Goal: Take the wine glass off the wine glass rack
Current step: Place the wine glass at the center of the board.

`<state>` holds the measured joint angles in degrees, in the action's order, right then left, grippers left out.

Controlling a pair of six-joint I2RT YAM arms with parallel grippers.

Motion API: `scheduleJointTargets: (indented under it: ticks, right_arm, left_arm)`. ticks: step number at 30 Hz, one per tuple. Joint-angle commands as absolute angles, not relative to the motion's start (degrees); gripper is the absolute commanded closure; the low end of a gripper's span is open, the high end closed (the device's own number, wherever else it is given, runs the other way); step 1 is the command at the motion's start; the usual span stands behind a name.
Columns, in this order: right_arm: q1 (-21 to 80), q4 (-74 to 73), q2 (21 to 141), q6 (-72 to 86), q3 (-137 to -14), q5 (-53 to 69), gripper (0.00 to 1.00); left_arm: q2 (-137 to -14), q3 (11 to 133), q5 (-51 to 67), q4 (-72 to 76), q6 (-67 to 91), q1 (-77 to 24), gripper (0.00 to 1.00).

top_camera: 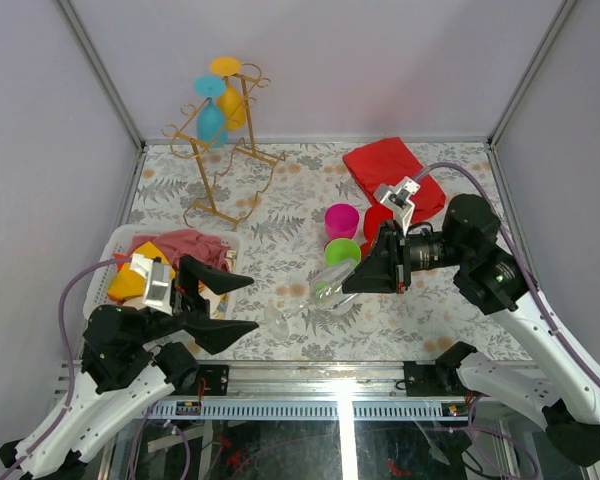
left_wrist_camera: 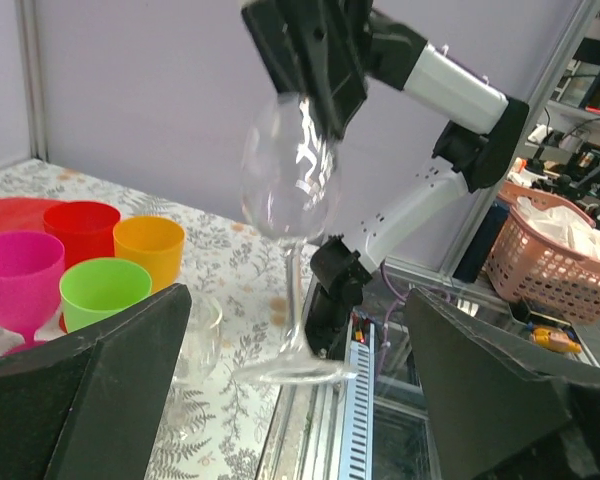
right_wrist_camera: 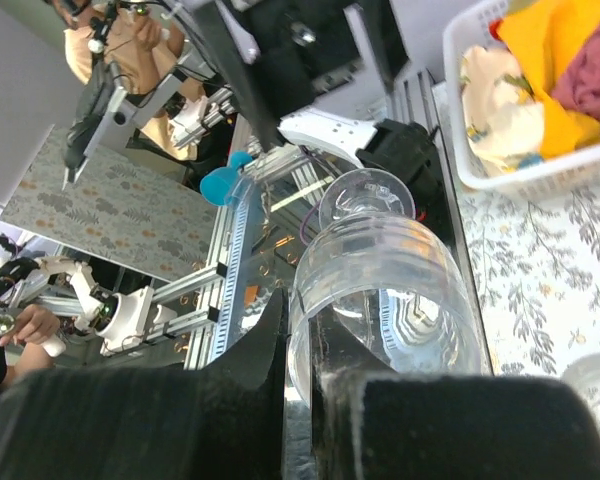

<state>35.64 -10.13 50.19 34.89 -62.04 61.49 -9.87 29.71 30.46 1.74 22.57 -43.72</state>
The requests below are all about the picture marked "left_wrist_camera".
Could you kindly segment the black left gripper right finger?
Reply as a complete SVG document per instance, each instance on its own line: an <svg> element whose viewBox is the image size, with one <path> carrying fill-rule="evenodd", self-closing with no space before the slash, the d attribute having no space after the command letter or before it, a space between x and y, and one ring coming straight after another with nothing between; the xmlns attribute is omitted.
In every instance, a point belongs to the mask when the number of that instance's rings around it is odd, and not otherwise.
<svg viewBox="0 0 600 480"><path fill-rule="evenodd" d="M445 479L600 479L600 368L420 288L404 315Z"/></svg>

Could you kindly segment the clear wine glass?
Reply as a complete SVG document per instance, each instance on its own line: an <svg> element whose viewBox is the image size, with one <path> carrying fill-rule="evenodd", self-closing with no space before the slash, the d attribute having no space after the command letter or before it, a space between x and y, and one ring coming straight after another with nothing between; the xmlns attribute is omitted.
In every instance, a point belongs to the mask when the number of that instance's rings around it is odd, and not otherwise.
<svg viewBox="0 0 600 480"><path fill-rule="evenodd" d="M218 301L205 293L194 293L189 320L176 361L165 406L165 423L176 437L188 440L198 429L185 407L185 394L203 382L220 357L223 313Z"/></svg>
<svg viewBox="0 0 600 480"><path fill-rule="evenodd" d="M277 355L234 372L251 384L321 384L350 380L355 368L318 358L302 314L301 252L320 237L340 196L337 149L317 118L312 99L278 95L256 116L241 164L242 209L248 222L279 245L285 259L288 332Z"/></svg>

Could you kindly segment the red plastic wine glass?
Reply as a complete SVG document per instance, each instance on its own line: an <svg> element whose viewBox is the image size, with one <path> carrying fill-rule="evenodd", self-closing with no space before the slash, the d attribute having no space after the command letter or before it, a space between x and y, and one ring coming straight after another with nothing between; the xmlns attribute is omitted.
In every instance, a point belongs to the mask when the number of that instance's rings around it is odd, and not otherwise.
<svg viewBox="0 0 600 480"><path fill-rule="evenodd" d="M120 220L116 208L95 201L64 202L43 214L45 232L64 245L66 269L89 259L113 257L113 228Z"/></svg>

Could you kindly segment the orange plastic wine glass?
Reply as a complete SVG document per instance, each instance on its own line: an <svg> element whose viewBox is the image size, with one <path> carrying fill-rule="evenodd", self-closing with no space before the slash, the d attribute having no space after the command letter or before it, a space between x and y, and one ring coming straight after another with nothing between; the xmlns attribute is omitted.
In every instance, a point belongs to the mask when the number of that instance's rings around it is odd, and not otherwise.
<svg viewBox="0 0 600 480"><path fill-rule="evenodd" d="M169 218L135 216L113 228L115 256L142 266L151 276L152 292L173 284L181 269L185 230Z"/></svg>

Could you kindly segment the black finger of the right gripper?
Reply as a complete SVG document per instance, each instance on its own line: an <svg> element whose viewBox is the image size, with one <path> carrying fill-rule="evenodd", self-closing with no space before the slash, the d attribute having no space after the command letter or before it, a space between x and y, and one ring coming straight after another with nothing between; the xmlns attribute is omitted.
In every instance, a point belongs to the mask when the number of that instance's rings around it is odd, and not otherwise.
<svg viewBox="0 0 600 480"><path fill-rule="evenodd" d="M281 1L300 62L302 91L315 101L324 133L341 140L367 99L365 74L342 1Z"/></svg>
<svg viewBox="0 0 600 480"><path fill-rule="evenodd" d="M301 63L289 27L275 1L244 1L242 21L278 94L304 93Z"/></svg>

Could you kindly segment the magenta plastic wine glass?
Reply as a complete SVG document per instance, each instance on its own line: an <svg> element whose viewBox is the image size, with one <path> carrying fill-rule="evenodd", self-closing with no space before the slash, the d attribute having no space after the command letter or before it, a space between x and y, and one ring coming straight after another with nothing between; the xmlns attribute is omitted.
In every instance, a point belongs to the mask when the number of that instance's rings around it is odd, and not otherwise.
<svg viewBox="0 0 600 480"><path fill-rule="evenodd" d="M55 236L26 230L0 233L0 327L23 338L10 354L41 344L35 334L60 306L64 271L65 248Z"/></svg>

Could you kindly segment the green plastic wine glass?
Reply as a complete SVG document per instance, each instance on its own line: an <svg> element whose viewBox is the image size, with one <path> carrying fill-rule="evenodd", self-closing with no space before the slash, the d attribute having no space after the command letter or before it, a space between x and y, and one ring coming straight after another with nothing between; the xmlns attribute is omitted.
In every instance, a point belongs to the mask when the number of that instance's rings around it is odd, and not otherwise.
<svg viewBox="0 0 600 480"><path fill-rule="evenodd" d="M69 268L60 279L59 291L65 327L73 333L149 297L152 278L137 263L100 257Z"/></svg>

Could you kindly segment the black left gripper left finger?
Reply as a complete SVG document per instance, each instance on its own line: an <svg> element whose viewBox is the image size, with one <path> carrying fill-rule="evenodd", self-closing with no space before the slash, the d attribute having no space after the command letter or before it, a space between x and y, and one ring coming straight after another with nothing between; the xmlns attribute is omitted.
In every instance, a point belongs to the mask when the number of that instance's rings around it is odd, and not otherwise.
<svg viewBox="0 0 600 480"><path fill-rule="evenodd" d="M0 479L141 479L192 299L174 284L0 358Z"/></svg>

